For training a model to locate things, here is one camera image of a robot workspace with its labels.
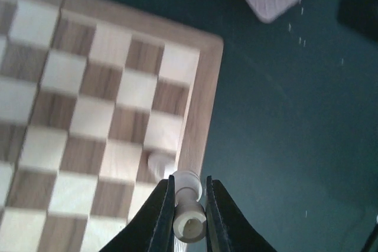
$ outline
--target wooden chessboard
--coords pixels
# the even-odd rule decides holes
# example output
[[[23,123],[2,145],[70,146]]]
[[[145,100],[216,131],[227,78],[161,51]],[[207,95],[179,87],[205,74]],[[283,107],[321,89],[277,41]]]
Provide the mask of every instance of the wooden chessboard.
[[[0,251],[95,252],[201,172],[222,40],[107,0],[0,0]]]

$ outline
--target dark green surface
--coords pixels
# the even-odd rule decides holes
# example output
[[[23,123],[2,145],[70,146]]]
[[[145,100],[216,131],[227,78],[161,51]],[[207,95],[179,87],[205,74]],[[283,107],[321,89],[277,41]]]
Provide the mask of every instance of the dark green surface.
[[[270,25],[244,0],[116,1],[224,38],[203,178],[280,252],[358,251],[378,214],[378,45],[336,23],[338,0]]]

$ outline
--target white pawn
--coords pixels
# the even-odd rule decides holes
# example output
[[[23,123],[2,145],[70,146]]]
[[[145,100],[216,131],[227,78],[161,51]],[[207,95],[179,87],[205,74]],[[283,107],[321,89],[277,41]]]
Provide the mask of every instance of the white pawn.
[[[201,180],[192,171],[176,171],[175,162],[163,153],[148,157],[148,168],[159,182],[170,175],[175,178],[175,216],[173,231],[184,243],[200,241],[206,235],[206,215],[198,201],[202,196]]]

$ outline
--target white chess piece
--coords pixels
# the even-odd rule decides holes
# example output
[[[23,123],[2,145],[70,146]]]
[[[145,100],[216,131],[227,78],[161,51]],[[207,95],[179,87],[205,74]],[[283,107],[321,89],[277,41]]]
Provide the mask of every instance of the white chess piece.
[[[167,154],[160,152],[153,152],[148,157],[148,169],[154,175],[157,182],[162,179],[167,179],[177,169],[175,161]]]
[[[206,235],[206,215],[198,202],[202,196],[201,180],[191,171],[176,171],[175,162],[164,153],[152,153],[148,168],[159,182],[170,175],[175,178],[175,216],[173,231],[183,243],[200,241]]]

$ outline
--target light square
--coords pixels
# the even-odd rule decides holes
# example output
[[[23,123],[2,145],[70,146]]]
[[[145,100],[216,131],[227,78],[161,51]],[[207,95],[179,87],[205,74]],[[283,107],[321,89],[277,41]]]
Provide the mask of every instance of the light square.
[[[45,219],[44,211],[7,208],[0,228],[0,251],[36,252]]]
[[[66,140],[67,132],[63,130],[30,126],[19,160],[20,166],[58,171]]]
[[[131,34],[117,27],[98,24],[89,58],[98,63],[123,68],[129,52]]]
[[[136,183],[131,198],[128,222],[130,222],[155,189],[156,184]]]
[[[0,120],[26,125],[37,85],[0,77],[0,90]]]
[[[114,104],[105,100],[79,96],[71,122],[72,133],[93,138],[107,138]]]
[[[86,58],[51,50],[43,73],[41,87],[76,95],[86,66]]]
[[[122,74],[117,103],[150,110],[154,100],[157,77],[126,69]]]
[[[152,111],[144,139],[145,147],[177,151],[182,126],[182,117]]]
[[[100,177],[135,182],[141,155],[141,145],[108,140]]]
[[[94,252],[103,248],[126,226],[126,220],[90,217],[80,252]]]
[[[194,83],[199,58],[199,50],[166,44],[159,76],[190,86]]]
[[[96,176],[61,171],[55,182],[49,212],[89,215],[96,185]]]
[[[48,48],[58,18],[58,8],[37,4],[32,1],[18,1],[10,39]]]
[[[0,69],[1,69],[1,63],[4,59],[4,54],[6,50],[6,37],[0,36]]]
[[[13,176],[13,167],[8,162],[0,162],[0,207],[4,207]]]

